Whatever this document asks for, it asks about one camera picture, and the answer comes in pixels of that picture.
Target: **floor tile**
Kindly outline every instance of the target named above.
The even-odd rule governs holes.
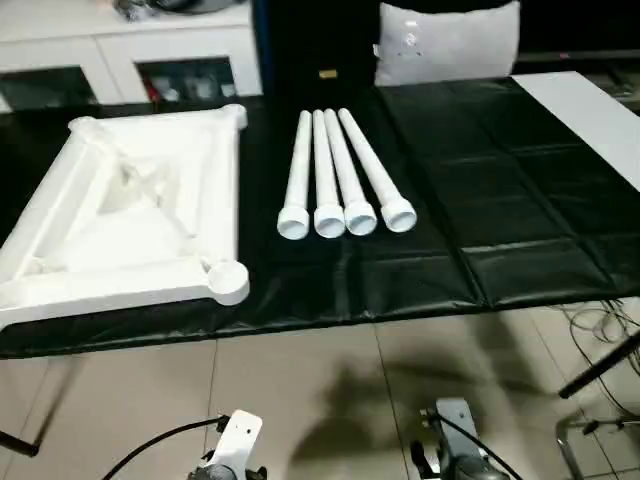
[[[580,416],[555,395],[563,378],[527,311],[377,325],[383,362],[408,458],[413,440],[434,451],[419,410],[438,398],[470,404],[483,441],[524,478],[565,478],[555,425]],[[593,438],[574,449],[585,474],[611,471]],[[417,479],[415,469],[409,471]]]
[[[208,414],[214,342],[55,358],[27,421],[44,429],[40,454],[14,457],[6,480],[102,478],[152,437]],[[204,429],[147,450],[119,480],[186,478],[202,455]]]
[[[0,430],[20,436],[46,370],[46,358],[0,360]],[[0,478],[11,455],[0,447]]]
[[[625,310],[637,318],[637,299],[625,300]],[[588,367],[586,360],[576,348],[568,320],[558,310],[549,308],[532,309],[532,318],[539,329],[551,354],[558,363],[567,380],[573,379]],[[601,318],[601,314],[583,315],[579,322],[591,326]],[[578,328],[573,329],[576,341],[592,361],[601,358],[614,345],[598,341],[591,332]],[[640,378],[628,362],[622,362],[603,376],[607,388],[616,400],[632,412],[640,412]],[[621,415],[621,411],[608,400],[603,388],[594,382],[575,398],[584,414],[590,419],[612,419]],[[602,427],[596,432],[598,440],[614,469],[629,469],[640,466],[640,428],[628,428],[624,432],[615,427]]]
[[[640,480],[640,470],[629,470],[617,474],[617,480]]]
[[[270,478],[406,479],[370,325],[221,340],[211,401],[262,417],[250,465]]]

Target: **white plastic tube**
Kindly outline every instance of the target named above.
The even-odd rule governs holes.
[[[387,224],[387,228],[395,233],[411,230],[418,220],[418,215],[413,206],[400,195],[393,180],[391,180],[349,110],[341,108],[338,115],[380,200],[382,217],[384,218],[384,223]]]
[[[333,153],[333,164],[336,167],[342,191],[347,229],[354,235],[368,235],[378,223],[376,214],[371,204],[367,202],[360,186],[360,180],[353,167],[336,112],[331,109],[325,110],[324,121],[329,135],[331,153]]]
[[[309,232],[307,195],[309,194],[309,155],[311,153],[311,114],[300,112],[293,147],[289,183],[284,207],[278,215],[278,232],[289,240],[300,240]]]
[[[344,211],[338,202],[336,178],[329,150],[324,114],[313,112],[313,147],[316,166],[316,201],[318,206],[313,223],[316,232],[325,238],[336,238],[344,233]]]

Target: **cabinet door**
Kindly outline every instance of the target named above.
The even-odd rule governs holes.
[[[91,38],[0,44],[0,111],[121,102]]]
[[[98,45],[126,102],[262,91],[249,27],[109,35]]]

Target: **table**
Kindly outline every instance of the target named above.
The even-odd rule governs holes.
[[[250,297],[235,307],[196,300],[11,325],[0,332],[0,358],[640,294],[640,119],[578,74],[371,89],[334,105],[350,108],[419,217],[404,235],[381,224],[335,241],[278,236],[298,106],[243,103],[239,252]],[[0,117],[0,237],[70,119],[151,109]]]

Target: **small label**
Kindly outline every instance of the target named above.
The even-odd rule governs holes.
[[[329,80],[332,78],[338,78],[338,71],[333,69],[333,70],[319,70],[318,71],[318,76],[322,79],[322,80]]]

